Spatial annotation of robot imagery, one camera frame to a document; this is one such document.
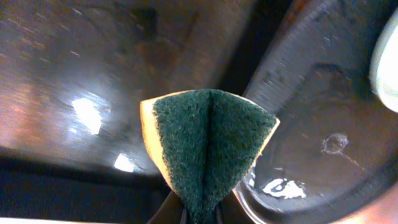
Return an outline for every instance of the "wet surface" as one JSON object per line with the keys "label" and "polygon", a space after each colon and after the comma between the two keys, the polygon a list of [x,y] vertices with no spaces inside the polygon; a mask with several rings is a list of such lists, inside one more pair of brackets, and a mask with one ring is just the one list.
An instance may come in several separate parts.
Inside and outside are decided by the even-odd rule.
{"label": "wet surface", "polygon": [[4,1],[0,154],[159,175],[139,102],[214,88],[253,1]]}
{"label": "wet surface", "polygon": [[316,1],[266,55],[246,97],[281,123],[239,186],[261,219],[330,222],[395,182],[383,170],[396,161],[398,114],[368,78],[393,10],[386,2]]}
{"label": "wet surface", "polygon": [[[246,180],[255,180],[252,187],[267,206],[286,212],[330,201],[394,153],[398,114],[383,106],[365,81],[352,70],[316,65],[297,96],[277,112],[283,122]],[[283,180],[279,189],[275,180]],[[286,200],[270,193],[270,183],[281,191],[290,181],[304,193]]]}

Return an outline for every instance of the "scrub sponge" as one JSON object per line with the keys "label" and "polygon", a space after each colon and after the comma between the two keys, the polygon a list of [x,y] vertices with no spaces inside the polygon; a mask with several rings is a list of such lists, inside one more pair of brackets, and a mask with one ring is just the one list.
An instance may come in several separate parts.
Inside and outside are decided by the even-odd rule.
{"label": "scrub sponge", "polygon": [[186,206],[190,223],[214,223],[214,208],[246,175],[279,120],[220,90],[141,102],[147,152]]}

